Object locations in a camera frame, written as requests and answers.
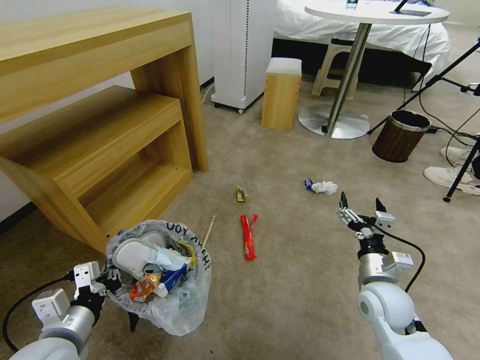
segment brown trash can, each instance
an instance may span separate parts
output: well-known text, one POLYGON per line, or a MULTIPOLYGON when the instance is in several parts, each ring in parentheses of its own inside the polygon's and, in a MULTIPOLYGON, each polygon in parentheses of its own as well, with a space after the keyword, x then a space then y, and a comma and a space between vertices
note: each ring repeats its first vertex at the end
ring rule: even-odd
POLYGON ((397 110, 388 116, 371 150, 380 159, 404 163, 425 134, 430 121, 419 113, 397 110))

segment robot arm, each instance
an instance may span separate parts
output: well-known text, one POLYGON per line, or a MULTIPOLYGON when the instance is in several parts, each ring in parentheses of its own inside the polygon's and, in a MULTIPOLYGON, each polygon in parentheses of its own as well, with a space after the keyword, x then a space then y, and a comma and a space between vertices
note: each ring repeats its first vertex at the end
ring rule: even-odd
POLYGON ((88 340, 100 318, 105 298, 121 287, 118 276, 101 274, 92 261, 73 268, 75 295, 69 301, 63 289, 42 292, 32 301, 43 323, 37 341, 20 349, 10 360, 84 360, 88 340))
POLYGON ((370 324, 383 360, 453 360, 447 349, 432 338, 415 314, 412 298, 396 285, 399 275, 414 263, 409 254, 389 252, 378 228, 391 228, 395 217, 377 199, 375 217, 357 215, 348 208, 342 192, 337 211, 355 231, 360 261, 357 307, 370 324))

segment white bedsheet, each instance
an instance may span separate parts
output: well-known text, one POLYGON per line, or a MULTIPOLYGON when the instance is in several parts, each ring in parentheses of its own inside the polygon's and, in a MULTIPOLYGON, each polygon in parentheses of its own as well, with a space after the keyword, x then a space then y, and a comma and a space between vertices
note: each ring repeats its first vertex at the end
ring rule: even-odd
MULTIPOLYGON (((330 20, 305 12, 308 0, 277 0, 276 38, 328 44, 330 38, 353 40, 358 24, 330 20)), ((400 51, 412 58, 422 60, 428 25, 381 25, 373 24, 367 44, 400 51)), ((431 25, 425 51, 425 61, 431 63, 426 80, 438 74, 446 65, 450 51, 450 39, 441 23, 431 25)))

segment white air purifier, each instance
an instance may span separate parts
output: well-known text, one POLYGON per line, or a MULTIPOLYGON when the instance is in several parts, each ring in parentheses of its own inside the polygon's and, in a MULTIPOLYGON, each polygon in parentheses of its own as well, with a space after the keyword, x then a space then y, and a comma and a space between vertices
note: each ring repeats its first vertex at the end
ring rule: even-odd
POLYGON ((277 0, 210 0, 213 36, 213 106, 242 114, 265 90, 272 55, 277 0))

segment wooden step stool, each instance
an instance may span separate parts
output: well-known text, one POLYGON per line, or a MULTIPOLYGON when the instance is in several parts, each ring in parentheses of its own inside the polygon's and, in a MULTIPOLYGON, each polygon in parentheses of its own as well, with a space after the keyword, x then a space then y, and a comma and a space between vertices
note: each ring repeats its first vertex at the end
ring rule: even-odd
POLYGON ((302 82, 302 60, 273 57, 266 70, 261 126, 290 129, 302 82))
MULTIPOLYGON (((338 89, 340 87, 340 80, 328 78, 329 75, 342 76, 344 73, 342 69, 331 68, 332 62, 334 61, 336 55, 340 53, 350 53, 353 43, 353 41, 339 40, 334 37, 330 40, 328 50, 326 51, 325 58, 323 59, 323 64, 318 70, 315 82, 313 83, 313 88, 311 90, 311 93, 313 95, 319 96, 324 88, 338 89)), ((359 81, 359 70, 360 66, 357 68, 356 72, 352 76, 350 86, 346 91, 347 99, 354 98, 355 90, 357 89, 357 83, 359 81)))
POLYGON ((0 136, 0 169, 60 230, 103 253, 193 178, 180 101, 121 86, 0 136))

